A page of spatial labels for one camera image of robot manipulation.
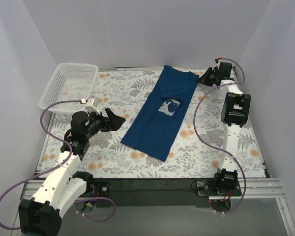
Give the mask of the blue t shirt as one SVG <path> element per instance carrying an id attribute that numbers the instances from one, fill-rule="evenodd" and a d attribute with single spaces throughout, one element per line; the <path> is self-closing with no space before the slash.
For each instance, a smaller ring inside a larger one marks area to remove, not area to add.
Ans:
<path id="1" fill-rule="evenodd" d="M 199 76 L 164 66 L 121 143 L 166 161 L 179 132 Z"/>

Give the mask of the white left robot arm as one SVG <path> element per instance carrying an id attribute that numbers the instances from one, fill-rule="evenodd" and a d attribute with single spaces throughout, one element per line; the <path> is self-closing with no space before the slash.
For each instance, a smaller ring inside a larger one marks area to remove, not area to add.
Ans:
<path id="1" fill-rule="evenodd" d="M 89 140 L 99 132 L 117 131 L 126 121 L 109 108 L 107 116 L 90 108 L 72 115 L 56 165 L 29 200 L 19 204 L 21 232 L 34 236 L 56 236 L 62 218 L 81 196 L 93 196 L 93 175 L 77 171 L 89 148 Z"/>

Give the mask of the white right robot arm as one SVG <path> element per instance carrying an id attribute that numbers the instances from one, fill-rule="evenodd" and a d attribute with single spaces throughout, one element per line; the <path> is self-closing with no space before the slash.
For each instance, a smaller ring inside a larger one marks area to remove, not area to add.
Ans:
<path id="1" fill-rule="evenodd" d="M 248 121 L 251 96 L 243 93 L 240 83 L 232 76 L 235 71 L 234 61 L 217 58 L 216 65 L 198 79 L 202 85 L 216 85 L 225 92 L 225 100 L 221 111 L 221 122 L 224 128 L 223 147 L 219 148 L 223 155 L 219 161 L 217 172 L 214 174 L 212 188 L 217 195 L 230 194 L 238 189 L 239 165 L 235 162 L 239 135 Z"/>

